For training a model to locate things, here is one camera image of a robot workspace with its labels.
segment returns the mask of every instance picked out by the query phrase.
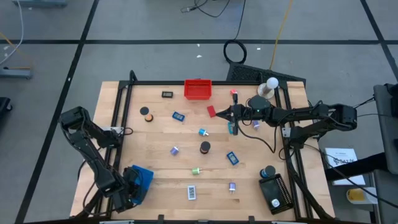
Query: white ball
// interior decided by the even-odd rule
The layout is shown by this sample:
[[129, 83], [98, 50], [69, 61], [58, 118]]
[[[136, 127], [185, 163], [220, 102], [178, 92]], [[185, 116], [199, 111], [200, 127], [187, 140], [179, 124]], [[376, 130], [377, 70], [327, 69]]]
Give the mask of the white ball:
[[277, 88], [279, 85], [278, 79], [274, 78], [274, 77], [270, 77], [267, 80], [267, 87], [270, 89], [275, 89]]

